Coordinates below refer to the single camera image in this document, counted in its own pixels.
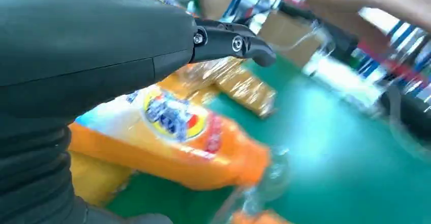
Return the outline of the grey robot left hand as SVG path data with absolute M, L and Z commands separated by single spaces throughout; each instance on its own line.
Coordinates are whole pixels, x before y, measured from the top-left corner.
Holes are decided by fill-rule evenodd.
M 1 0 L 1 132 L 66 125 L 180 67 L 274 51 L 248 28 L 159 0 Z

